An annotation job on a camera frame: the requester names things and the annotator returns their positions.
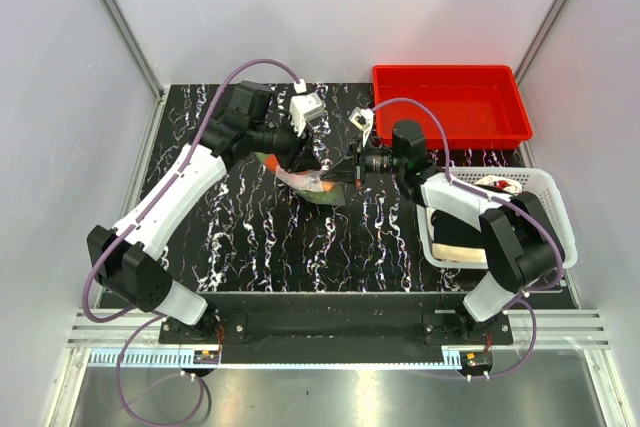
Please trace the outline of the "clear zip top bag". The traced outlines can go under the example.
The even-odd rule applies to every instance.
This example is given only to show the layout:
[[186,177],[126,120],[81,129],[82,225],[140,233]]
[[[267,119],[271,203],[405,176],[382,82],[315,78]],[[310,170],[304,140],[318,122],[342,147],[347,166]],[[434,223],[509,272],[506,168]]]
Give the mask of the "clear zip top bag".
[[323,169],[289,173],[279,166],[273,154],[256,153],[255,156],[281,183],[307,202],[331,207],[342,207],[346,204],[342,185],[321,179]]

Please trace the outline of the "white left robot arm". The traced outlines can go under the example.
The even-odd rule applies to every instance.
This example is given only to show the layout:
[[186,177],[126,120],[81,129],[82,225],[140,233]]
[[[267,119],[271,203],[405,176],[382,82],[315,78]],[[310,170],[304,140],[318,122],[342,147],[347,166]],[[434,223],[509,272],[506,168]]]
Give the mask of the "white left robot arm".
[[272,98],[268,87],[250,81],[219,88],[210,118],[151,192],[112,228],[96,226],[87,238],[94,280],[143,312],[181,322],[181,331],[196,343],[214,335],[216,319],[203,297],[161,265],[176,228],[250,154],[273,155],[277,169],[292,176],[297,189],[319,179],[309,123],[323,115],[323,101],[303,82],[296,83],[285,119],[276,125],[266,119]]

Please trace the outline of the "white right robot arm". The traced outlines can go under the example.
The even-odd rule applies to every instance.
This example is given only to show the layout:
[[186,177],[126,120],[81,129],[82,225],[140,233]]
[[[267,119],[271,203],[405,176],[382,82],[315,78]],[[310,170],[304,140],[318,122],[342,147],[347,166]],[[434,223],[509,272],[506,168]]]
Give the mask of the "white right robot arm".
[[532,291],[538,280],[551,272],[562,276],[564,249],[535,194],[500,192],[453,177],[428,158],[426,138],[415,121],[397,122],[389,147],[370,145],[373,121],[363,112],[352,123],[360,134],[346,160],[349,183],[360,185],[369,173],[390,173],[403,197],[479,234],[488,273],[464,297],[465,312],[454,318],[460,340],[480,341],[490,330],[489,320]]

